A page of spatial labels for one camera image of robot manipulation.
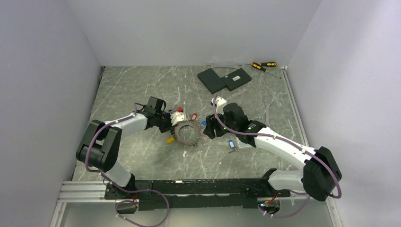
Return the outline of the metal keyring with keys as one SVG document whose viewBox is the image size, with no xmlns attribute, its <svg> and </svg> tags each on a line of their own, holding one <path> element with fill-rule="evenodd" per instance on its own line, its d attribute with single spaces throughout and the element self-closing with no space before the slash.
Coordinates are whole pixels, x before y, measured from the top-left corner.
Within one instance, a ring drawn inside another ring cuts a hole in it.
<svg viewBox="0 0 401 227">
<path fill-rule="evenodd" d="M 197 146 L 202 140 L 202 125 L 198 121 L 198 114 L 193 113 L 187 115 L 187 120 L 178 123 L 174 129 L 170 131 L 171 137 L 166 140 L 167 144 L 177 142 L 183 147 Z"/>
</svg>

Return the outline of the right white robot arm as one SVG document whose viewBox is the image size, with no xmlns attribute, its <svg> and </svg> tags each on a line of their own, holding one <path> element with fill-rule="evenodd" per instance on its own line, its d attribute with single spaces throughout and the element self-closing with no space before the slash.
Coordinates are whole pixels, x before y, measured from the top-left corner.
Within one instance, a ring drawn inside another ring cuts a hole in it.
<svg viewBox="0 0 401 227">
<path fill-rule="evenodd" d="M 237 103 L 213 98 L 213 113 L 206 117 L 204 134 L 210 139 L 232 133 L 242 143 L 269 151 L 296 167 L 294 171 L 272 170 L 261 182 L 261 192 L 272 196 L 277 191 L 303 192 L 325 201 L 342 196 L 342 173 L 332 152 L 326 147 L 313 148 L 292 141 L 266 124 L 249 120 Z"/>
</svg>

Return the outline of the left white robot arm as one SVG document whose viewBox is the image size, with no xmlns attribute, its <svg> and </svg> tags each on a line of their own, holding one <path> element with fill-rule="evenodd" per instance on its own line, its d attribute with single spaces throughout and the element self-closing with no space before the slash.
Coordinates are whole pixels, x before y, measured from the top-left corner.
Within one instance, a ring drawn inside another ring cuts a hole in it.
<svg viewBox="0 0 401 227">
<path fill-rule="evenodd" d="M 152 127 L 161 133 L 174 128 L 172 114 L 166 102 L 150 97 L 140 109 L 134 104 L 132 113 L 111 121 L 93 120 L 89 123 L 76 151 L 77 161 L 84 164 L 88 172 L 98 173 L 117 186 L 117 192 L 125 199 L 136 192 L 135 175 L 126 170 L 119 162 L 121 141 L 136 132 Z"/>
</svg>

